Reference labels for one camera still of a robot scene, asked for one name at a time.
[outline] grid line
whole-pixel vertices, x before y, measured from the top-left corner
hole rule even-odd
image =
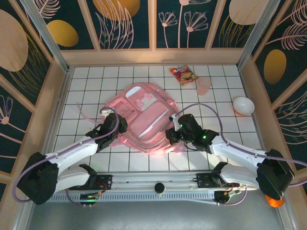
[[[217,113],[219,115],[221,115],[221,118],[225,118],[225,120],[223,122],[224,123],[226,122],[226,124],[224,124],[224,125],[226,125],[226,128],[227,128],[226,131],[227,132],[224,132],[224,133],[229,134],[230,138],[233,137],[237,141],[239,141],[239,139],[240,139],[241,142],[243,142],[243,140],[244,140],[244,141],[246,141],[246,143],[248,142],[249,144],[253,142],[253,140],[249,140],[246,137],[242,138],[242,135],[244,135],[244,133],[250,133],[250,135],[248,135],[248,136],[251,137],[251,138],[255,138],[255,137],[257,137],[257,135],[254,135],[253,133],[257,133],[257,131],[256,132],[254,132],[254,131],[252,131],[252,132],[251,131],[241,132],[240,129],[239,129],[239,123],[238,123],[238,119],[237,119],[238,117],[241,117],[241,116],[238,116],[237,114],[233,115],[233,113],[228,112],[228,110],[230,109],[230,106],[225,106],[225,108],[226,108],[225,109],[224,105],[223,105],[223,103],[225,103],[225,105],[226,104],[230,105],[230,103],[232,103],[232,101],[233,101],[233,96],[235,94],[240,95],[240,93],[243,93],[242,89],[244,90],[244,88],[243,88],[243,85],[242,85],[242,81],[241,81],[241,84],[239,84],[238,79],[233,78],[233,80],[230,81],[231,88],[229,88],[230,85],[227,81],[227,79],[229,80],[229,79],[231,79],[231,77],[239,77],[239,75],[235,76],[234,75],[235,73],[233,72],[233,73],[229,73],[232,76],[227,76],[227,73],[226,73],[223,66],[220,66],[218,68],[212,68],[211,67],[210,69],[208,68],[208,66],[201,66],[201,67],[196,69],[196,68],[194,68],[193,65],[189,65],[191,70],[193,70],[194,72],[197,71],[197,76],[199,76],[199,77],[209,77],[210,80],[213,81],[213,85],[210,88],[210,90],[211,90],[210,95],[208,95],[207,97],[205,97],[205,96],[203,97],[203,96],[197,95],[197,93],[196,93],[197,84],[196,84],[195,81],[193,83],[191,83],[191,84],[195,84],[195,85],[193,85],[193,86],[190,85],[190,86],[188,86],[188,88],[186,88],[186,87],[182,87],[177,80],[174,80],[174,81],[171,80],[170,78],[173,78],[173,77],[171,76],[171,74],[169,72],[167,72],[168,68],[170,68],[170,67],[171,66],[155,66],[155,67],[146,66],[146,67],[143,67],[143,68],[136,69],[136,66],[131,66],[129,69],[127,69],[129,71],[129,75],[127,73],[124,73],[123,72],[124,69],[121,69],[121,67],[99,68],[99,69],[88,68],[87,78],[83,78],[83,76],[82,76],[82,78],[80,78],[79,77],[79,76],[81,76],[80,73],[78,74],[78,76],[76,76],[76,78],[73,77],[71,82],[70,82],[69,92],[68,92],[67,98],[65,100],[65,107],[63,109],[61,121],[59,123],[60,127],[59,127],[58,132],[57,132],[57,137],[56,137],[56,142],[55,142],[56,144],[55,144],[54,150],[55,150],[55,148],[59,148],[60,146],[62,147],[65,144],[66,141],[67,141],[67,143],[69,142],[69,144],[67,144],[67,145],[70,145],[70,142],[76,141],[78,138],[82,137],[82,135],[78,135],[80,133],[80,131],[78,132],[78,128],[81,124],[84,125],[84,118],[80,114],[78,114],[78,118],[77,118],[76,114],[75,114],[76,118],[71,118],[71,117],[67,116],[67,115],[70,115],[68,113],[68,111],[70,111],[70,110],[67,110],[67,112],[64,116],[66,106],[67,106],[67,108],[75,111],[73,109],[73,106],[74,105],[77,106],[77,105],[76,105],[76,103],[74,103],[74,101],[78,101],[78,102],[80,101],[82,108],[84,108],[84,106],[94,107],[95,110],[96,110],[95,120],[98,121],[98,119],[99,119],[99,114],[98,114],[99,113],[99,106],[101,106],[102,104],[105,104],[115,94],[122,92],[123,82],[120,82],[120,81],[124,80],[124,79],[126,79],[125,80],[126,83],[132,82],[132,84],[139,82],[139,81],[157,82],[158,84],[160,84],[161,88],[166,90],[170,94],[170,96],[174,99],[174,101],[176,101],[176,103],[179,107],[179,110],[181,110],[181,108],[183,106],[187,106],[187,104],[194,104],[194,103],[202,102],[204,104],[212,104],[213,105],[213,103],[214,103]],[[88,83],[91,84],[91,87],[88,86],[87,88],[95,89],[94,82],[99,82],[98,77],[101,78],[100,90],[87,90],[86,87],[87,87]],[[114,89],[111,90],[110,87],[107,88],[108,82],[110,83],[110,87],[113,87]],[[69,101],[68,101],[68,95],[69,95],[70,92],[74,92],[74,93],[70,94],[70,98],[69,98]],[[217,101],[216,94],[221,93],[221,92],[228,92],[230,99],[219,96],[218,97],[219,100]],[[98,95],[99,95],[98,102],[95,103],[93,101],[93,99],[94,99],[94,97],[96,97]],[[209,128],[209,129],[212,129],[212,130],[217,129],[216,124],[214,124],[215,123],[214,118],[216,118],[214,115],[207,113],[200,106],[196,110],[197,111],[199,110],[199,112],[196,111],[196,114],[193,114],[195,112],[191,112],[191,113],[198,120],[199,124],[201,124],[202,126],[205,125],[206,127],[204,127],[204,128]],[[230,122],[230,120],[232,119],[230,117],[233,117],[233,118],[236,119],[236,126],[234,126],[234,123],[233,123],[233,125],[227,126],[227,122]],[[254,126],[253,117],[252,117],[252,119],[249,119],[248,122],[252,123],[252,124],[249,124],[249,125],[251,125],[250,127]],[[64,129],[63,128],[60,129],[61,127],[67,127],[68,124],[70,124],[70,123],[73,124],[74,126],[77,124],[75,134],[67,134],[69,132],[63,132]],[[105,164],[104,167],[107,167],[108,172],[110,171],[110,169],[112,170],[114,168],[114,166],[117,166],[117,168],[118,168],[118,165],[116,164],[116,161],[115,161],[116,158],[114,158],[114,156],[113,156],[113,160],[111,160],[112,153],[122,153],[122,156],[123,156],[122,160],[124,161],[124,162],[122,162],[122,163],[124,163],[123,167],[126,168],[127,165],[128,165],[128,169],[127,170],[125,169],[125,171],[138,170],[138,163],[139,162],[143,163],[142,168],[140,168],[140,169],[145,170],[146,168],[144,168],[144,167],[147,167],[147,164],[144,162],[144,160],[146,159],[146,156],[144,158],[144,156],[142,157],[140,155],[140,157],[142,157],[142,160],[140,159],[140,161],[139,161],[138,158],[135,157],[135,156],[138,156],[138,155],[134,155],[132,157],[132,154],[131,154],[132,152],[134,152],[133,149],[130,149],[128,147],[123,146],[122,148],[121,147],[120,148],[109,148],[109,150],[105,150],[105,151],[100,152],[98,154],[108,154],[109,155],[108,162],[107,161],[104,162],[104,164]],[[210,165],[213,165],[213,161],[216,163],[216,159],[214,157],[213,158],[210,157],[210,159],[209,159],[208,153],[200,154],[200,152],[198,152],[198,153],[196,153],[195,155],[192,156],[191,155],[191,154],[193,154],[192,151],[188,150],[188,149],[187,149],[187,151],[185,151],[185,153],[186,153],[186,155],[184,155],[184,156],[182,154],[176,155],[176,154],[172,153],[172,154],[168,154],[168,155],[165,155],[165,156],[161,156],[161,158],[152,157],[152,156],[148,155],[148,171],[156,170],[156,169],[160,169],[160,170],[161,169],[163,169],[163,170],[181,170],[182,168],[183,169],[189,169],[189,170],[201,170],[201,169],[205,169],[205,168],[208,168],[208,167],[211,168]],[[94,164],[94,163],[95,163],[95,165],[97,165],[97,162],[94,162],[94,160],[92,161],[92,157],[90,157],[89,160],[90,160],[89,161],[90,166],[91,166],[91,164]]]

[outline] wooden frame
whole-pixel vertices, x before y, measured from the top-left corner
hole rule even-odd
[[[299,77],[299,79],[306,78],[304,73],[302,76],[304,77]],[[274,107],[270,102],[258,68],[252,60],[252,57],[249,58],[242,69],[242,79],[250,99],[255,104],[254,117],[265,149],[276,149],[283,154],[283,157],[291,159],[292,157],[277,121]],[[294,89],[293,87],[287,90],[288,96],[292,94]],[[293,163],[289,163],[289,165],[293,172],[299,175],[296,177],[295,182],[306,178],[306,168],[297,171]],[[297,186],[288,188],[287,194],[298,225],[300,226],[298,229],[304,229],[304,226],[307,226],[307,196],[305,191],[302,186]]]

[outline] snack bag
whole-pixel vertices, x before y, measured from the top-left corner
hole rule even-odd
[[[195,73],[193,73],[187,65],[179,68],[171,68],[169,71],[175,76],[182,86],[198,79]]]

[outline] flower illustration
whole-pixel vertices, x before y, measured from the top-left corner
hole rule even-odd
[[[177,25],[178,21],[176,20],[174,12],[171,12],[171,13],[167,12],[165,14],[164,14],[164,12],[161,12],[161,13],[159,13],[159,19],[160,19],[160,22],[161,22],[161,24],[163,26],[163,30],[164,30],[164,39],[165,39],[166,48],[168,48],[165,28],[168,27],[168,26]]]
[[[1,125],[10,125],[11,127],[24,132],[24,130],[12,125],[9,121],[10,121],[10,115],[12,112],[12,108],[13,108],[13,99],[10,97],[7,97],[6,100],[4,99],[4,97],[2,95],[0,95],[0,124]],[[6,139],[12,140],[16,143],[21,144],[21,141],[15,139],[15,138],[11,138],[3,133],[0,133],[1,137],[4,137]],[[15,158],[15,157],[9,157],[9,156],[2,156],[0,155],[0,157],[5,157],[5,158]]]
[[[180,28],[181,28],[180,26],[181,26],[181,15],[182,15],[183,6],[203,4],[203,3],[208,3],[210,1],[211,0],[179,0],[181,7],[180,7],[179,23],[178,23],[178,48],[180,48]]]
[[[187,48],[189,47],[189,34],[194,31],[208,29],[208,23],[206,23],[206,21],[207,21],[206,12],[204,13],[195,12],[192,17],[191,17],[191,11],[184,13],[184,22],[186,24],[188,32]]]
[[[10,97],[4,100],[4,97],[0,95],[0,122],[6,125],[10,120],[11,111],[13,108],[13,99]]]

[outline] leaf illustration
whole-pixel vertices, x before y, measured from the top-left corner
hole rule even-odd
[[[292,21],[297,25],[307,23],[307,0],[297,0],[292,9]]]
[[[280,41],[282,47],[287,50],[299,50],[307,42],[307,23],[290,25],[283,33],[281,38],[267,42],[266,45]]]
[[[101,0],[97,1],[102,17],[96,13],[100,23],[99,43],[103,49],[122,49],[131,47],[134,38],[133,23],[130,13],[118,2],[118,9],[111,0],[106,0],[107,6]]]
[[[34,0],[42,18],[51,19],[59,10],[59,0]]]

